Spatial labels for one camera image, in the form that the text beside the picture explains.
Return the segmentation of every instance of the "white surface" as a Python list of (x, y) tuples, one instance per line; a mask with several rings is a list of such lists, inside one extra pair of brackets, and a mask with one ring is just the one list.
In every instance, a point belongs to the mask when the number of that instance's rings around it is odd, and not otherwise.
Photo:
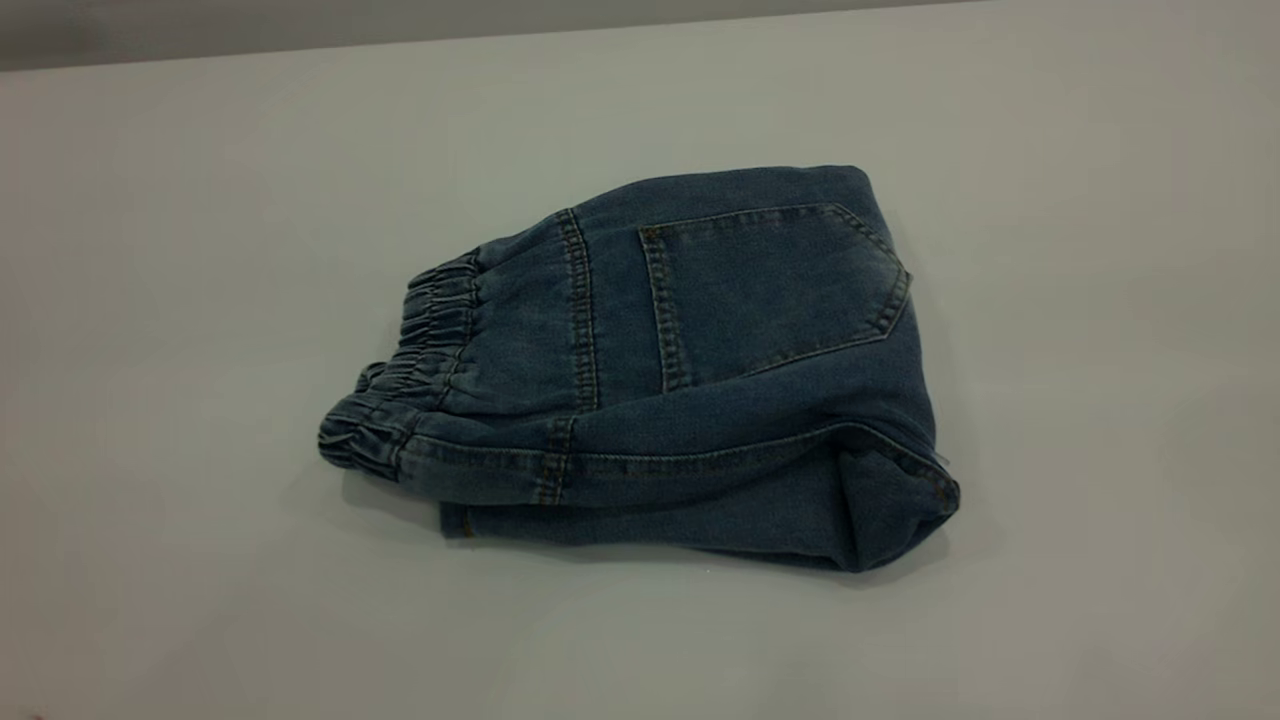
[[(1280, 8), (952, 6), (0, 77), (0, 702), (1274, 717)], [(404, 282), (646, 176), (856, 163), (964, 507), (870, 577), (448, 548), (316, 424)]]

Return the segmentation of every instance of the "elastic waistband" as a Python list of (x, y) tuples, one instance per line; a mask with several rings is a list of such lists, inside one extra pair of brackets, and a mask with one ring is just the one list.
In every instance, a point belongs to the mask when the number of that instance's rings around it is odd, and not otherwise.
[(396, 480), (396, 455), (412, 437), (415, 418), (379, 418), (388, 401), (422, 411), (440, 409), (479, 305), (476, 252), (433, 268), (408, 283), (399, 346), (387, 363), (366, 368), (356, 391), (320, 424), (320, 455), (340, 468)]

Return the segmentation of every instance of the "gray wall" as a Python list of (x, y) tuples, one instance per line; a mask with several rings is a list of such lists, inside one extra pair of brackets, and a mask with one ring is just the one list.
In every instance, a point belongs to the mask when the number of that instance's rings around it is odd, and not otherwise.
[(0, 0), (0, 70), (681, 23), (929, 1)]

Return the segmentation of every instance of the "pocket stitching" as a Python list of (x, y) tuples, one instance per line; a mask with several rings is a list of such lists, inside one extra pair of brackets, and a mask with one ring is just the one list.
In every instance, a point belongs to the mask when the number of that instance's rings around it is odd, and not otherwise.
[(710, 379), (709, 382), (723, 382), (733, 378), (755, 375), (799, 360), (836, 352), (858, 345), (879, 342), (892, 334), (893, 328), (897, 325), (897, 320), (902, 315), (902, 310), (906, 307), (908, 292), (911, 286), (911, 274), (902, 266), (902, 261), (897, 258), (897, 254), (893, 252), (892, 246), (890, 246), (888, 242), (886, 242), (884, 238), (874, 231), (874, 228), (868, 225), (852, 210), (840, 202), (810, 202), (777, 208), (753, 208), (733, 213), (722, 213), (719, 215), (708, 215), (705, 218), (675, 220), (657, 225), (641, 225), (639, 228), (640, 242), (644, 249), (649, 269), (650, 290), (653, 291), (653, 304), (659, 336), (658, 354), (662, 365), (662, 391), (664, 393), (681, 389), (691, 386), (692, 383), (690, 382), (689, 373), (685, 369), (686, 363), (684, 361), (684, 348), (681, 347), (680, 323), (675, 306), (675, 299), (672, 297), (671, 291), (671, 264), (667, 260), (666, 243), (663, 242), (662, 236), (666, 234), (667, 231), (681, 225), (728, 220), (730, 218), (740, 215), (785, 213), (787, 210), (815, 210), (823, 215), (835, 215), (845, 225), (854, 231), (855, 234), (869, 241), (876, 250), (883, 254), (897, 268), (897, 274), (888, 291), (888, 296), (884, 299), (883, 305), (876, 314), (876, 319), (869, 323), (873, 334), (860, 334), (836, 345), (828, 345), (815, 350), (805, 350), (773, 360), (765, 360), (763, 366), (753, 368), (736, 375)]

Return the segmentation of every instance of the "blue denim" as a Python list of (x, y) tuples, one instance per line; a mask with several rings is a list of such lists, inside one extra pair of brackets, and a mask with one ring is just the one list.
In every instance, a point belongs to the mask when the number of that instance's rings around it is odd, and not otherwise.
[(910, 284), (856, 168), (637, 182), (410, 282), (320, 452), (449, 537), (867, 570), (960, 501)]

